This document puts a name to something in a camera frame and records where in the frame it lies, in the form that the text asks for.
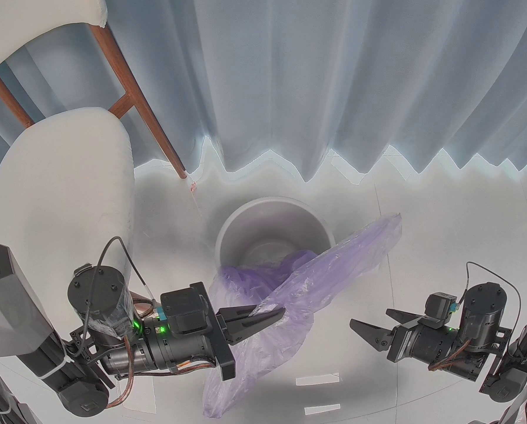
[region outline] white bucket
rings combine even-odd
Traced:
[[[284,197],[250,201],[222,226],[215,248],[217,267],[255,266],[281,261],[288,254],[333,247],[334,236],[306,204]]]

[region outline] curtain fold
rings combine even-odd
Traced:
[[[188,171],[208,135],[228,171],[269,149],[309,180],[330,148],[361,173],[389,144],[527,165],[527,0],[106,0]],[[88,27],[29,42],[0,74],[34,120],[122,95]],[[135,111],[135,163],[163,158]],[[0,160],[21,126],[0,103]]]

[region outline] chair seat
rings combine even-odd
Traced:
[[[24,131],[0,165],[0,244],[11,248],[63,337],[81,325],[67,301],[73,271],[96,264],[115,235],[130,243],[134,171],[128,134],[105,109],[48,117]],[[128,278],[118,242],[104,260]]]

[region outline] blue-gray curtain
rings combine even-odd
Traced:
[[[106,0],[128,64],[188,171],[211,137],[229,171],[268,149],[309,180],[333,148],[367,172],[388,144],[527,164],[527,0]],[[122,88],[88,27],[0,65],[34,120]],[[135,111],[135,163],[163,158]],[[0,103],[0,161],[22,127]]]

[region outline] wooden chair leg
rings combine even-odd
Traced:
[[[118,48],[118,44],[114,39],[114,36],[112,36],[109,26],[106,25],[104,28],[101,28],[100,26],[89,25],[89,27],[95,39],[97,39],[98,45],[104,53],[105,58],[109,62],[110,67],[112,67],[114,74],[116,74],[118,80],[122,84],[122,87],[125,89],[125,96],[127,95],[130,97],[134,107],[136,107],[138,110],[140,117],[142,117],[148,129],[150,129],[150,132],[152,132],[152,135],[158,142],[158,145],[160,145],[161,150],[171,162],[179,177],[185,179],[187,177],[187,172],[185,171],[179,156],[175,152],[175,149],[173,149],[173,146],[169,142],[168,137],[161,128],[159,121],[154,115],[154,112],[150,108],[146,97],[140,89],[140,86],[136,82],[134,74],[130,70],[128,63],[126,63],[122,52]],[[111,111],[119,102],[125,99],[125,96],[120,98],[120,100],[112,106]],[[128,104],[127,100],[124,100],[122,103],[124,105]]]
[[[8,88],[6,88],[5,83],[0,78],[0,98],[2,102],[5,103],[5,105],[9,108],[9,110],[13,113],[16,118],[20,121],[20,123],[27,129],[31,125],[34,125],[34,121],[32,118],[28,115],[26,110],[22,108],[22,105],[16,100],[16,98],[13,96],[13,94],[10,92]]]

